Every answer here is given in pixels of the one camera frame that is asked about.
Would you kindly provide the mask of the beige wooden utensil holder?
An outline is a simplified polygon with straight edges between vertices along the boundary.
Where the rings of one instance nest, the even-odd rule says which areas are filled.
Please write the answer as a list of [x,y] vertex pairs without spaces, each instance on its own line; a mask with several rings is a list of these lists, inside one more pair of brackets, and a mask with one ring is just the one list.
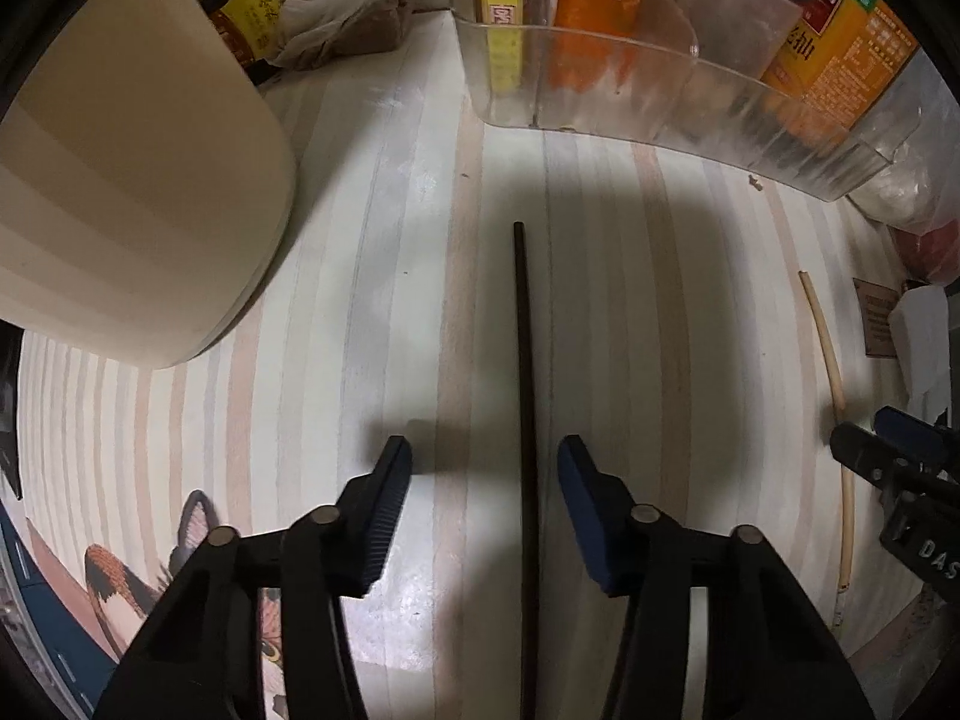
[[2,316],[169,367],[274,260],[290,140],[197,0],[2,0]]

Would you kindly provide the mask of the yellow seasoning box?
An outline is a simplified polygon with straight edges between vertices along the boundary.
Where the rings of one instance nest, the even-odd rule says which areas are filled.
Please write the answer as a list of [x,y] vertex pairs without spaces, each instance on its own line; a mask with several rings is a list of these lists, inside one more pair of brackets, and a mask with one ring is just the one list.
[[485,27],[487,67],[494,94],[514,94],[524,73],[524,23],[526,0],[477,0],[477,20]]

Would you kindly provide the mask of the striped cat placemat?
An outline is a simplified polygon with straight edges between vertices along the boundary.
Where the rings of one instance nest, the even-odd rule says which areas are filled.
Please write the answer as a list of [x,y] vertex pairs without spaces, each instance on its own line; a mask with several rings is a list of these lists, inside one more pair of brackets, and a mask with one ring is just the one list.
[[210,351],[144,371],[31,333],[2,611],[89,713],[192,493],[270,532],[337,497],[392,434],[415,475],[371,593],[345,606],[376,718],[512,718],[521,483],[512,234],[526,230],[544,546],[537,712],[599,715],[625,606],[586,575],[556,484],[583,436],[688,527],[752,523],[822,614],[839,468],[815,321],[850,411],[903,401],[864,346],[859,283],[905,271],[853,205],[688,154],[473,114],[454,21],[268,88],[299,161],[290,247]]

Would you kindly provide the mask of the black chopstick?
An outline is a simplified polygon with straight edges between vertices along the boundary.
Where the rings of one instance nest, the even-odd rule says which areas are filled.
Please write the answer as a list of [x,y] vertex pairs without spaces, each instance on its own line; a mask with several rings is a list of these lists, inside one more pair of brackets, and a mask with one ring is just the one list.
[[521,452],[521,515],[523,577],[521,577],[521,718],[537,717],[540,634],[540,494],[534,351],[530,313],[526,228],[512,223],[514,288],[516,288],[517,383],[519,383],[519,452]]

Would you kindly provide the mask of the clear plastic organizer bin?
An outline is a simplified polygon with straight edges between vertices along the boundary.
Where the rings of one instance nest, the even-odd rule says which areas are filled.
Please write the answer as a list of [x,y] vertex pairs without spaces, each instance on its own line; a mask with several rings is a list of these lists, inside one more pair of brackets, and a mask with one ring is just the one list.
[[526,0],[524,73],[514,94],[494,94],[477,0],[451,0],[473,109],[497,127],[646,143],[729,164],[832,202],[865,184],[889,160],[853,130],[833,128],[806,145],[788,132],[802,104],[700,54],[677,0],[643,0],[640,29],[619,39],[615,59],[635,51],[623,82],[609,70],[586,93],[550,86],[551,0]]

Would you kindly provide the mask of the orange seasoning packet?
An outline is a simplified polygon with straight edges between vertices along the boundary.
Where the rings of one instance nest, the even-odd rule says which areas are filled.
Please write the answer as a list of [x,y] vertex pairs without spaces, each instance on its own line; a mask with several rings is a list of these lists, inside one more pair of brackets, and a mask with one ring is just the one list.
[[550,86],[586,93],[609,71],[621,83],[635,62],[629,47],[615,59],[619,39],[633,39],[640,29],[643,0],[551,0],[553,47]]

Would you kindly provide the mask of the brown card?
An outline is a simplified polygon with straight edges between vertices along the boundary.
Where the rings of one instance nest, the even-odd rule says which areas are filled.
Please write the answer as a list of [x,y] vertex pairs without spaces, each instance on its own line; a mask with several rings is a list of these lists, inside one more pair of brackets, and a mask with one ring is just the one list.
[[867,358],[895,358],[890,314],[900,301],[900,293],[896,289],[861,278],[854,278],[853,284],[857,305],[861,310]]

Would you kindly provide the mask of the light wooden chopstick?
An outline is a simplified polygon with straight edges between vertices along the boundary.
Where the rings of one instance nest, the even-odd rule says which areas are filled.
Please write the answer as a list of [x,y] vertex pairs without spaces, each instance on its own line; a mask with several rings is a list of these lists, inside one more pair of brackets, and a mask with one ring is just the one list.
[[[830,388],[830,403],[832,404],[832,426],[838,426],[846,419],[846,395],[844,395],[843,379],[836,359],[835,345],[832,333],[828,328],[827,319],[823,314],[822,304],[818,299],[814,280],[811,273],[799,270],[797,277],[804,291],[807,305],[811,309],[812,320],[817,332],[818,344],[822,351],[823,366],[827,374],[828,388]],[[856,496],[854,495],[854,475],[850,468],[843,466],[839,472],[839,564],[838,580],[836,581],[835,607],[833,608],[832,629],[839,635],[843,629],[846,601],[853,578],[854,540],[856,539]]]

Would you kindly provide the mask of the white paper towel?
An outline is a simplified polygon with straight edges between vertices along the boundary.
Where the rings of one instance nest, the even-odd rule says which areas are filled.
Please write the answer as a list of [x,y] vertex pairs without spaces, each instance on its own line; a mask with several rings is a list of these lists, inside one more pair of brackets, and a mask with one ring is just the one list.
[[934,424],[950,410],[949,303],[940,286],[908,289],[889,318],[910,415]]

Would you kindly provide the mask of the clear plastic bag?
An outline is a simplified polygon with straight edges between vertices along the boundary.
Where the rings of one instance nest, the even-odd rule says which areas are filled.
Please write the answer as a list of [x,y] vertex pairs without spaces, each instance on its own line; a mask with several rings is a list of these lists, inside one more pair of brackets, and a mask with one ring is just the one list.
[[958,103],[923,49],[854,133],[889,160],[850,192],[864,215],[916,236],[958,220]]

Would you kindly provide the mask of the orange labelled sauce bottle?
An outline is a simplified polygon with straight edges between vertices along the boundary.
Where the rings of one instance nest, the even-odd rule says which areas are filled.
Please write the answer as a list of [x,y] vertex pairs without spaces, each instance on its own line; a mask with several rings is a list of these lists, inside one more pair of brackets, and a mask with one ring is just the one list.
[[802,104],[788,132],[811,145],[853,130],[916,49],[884,0],[805,0],[761,81]]

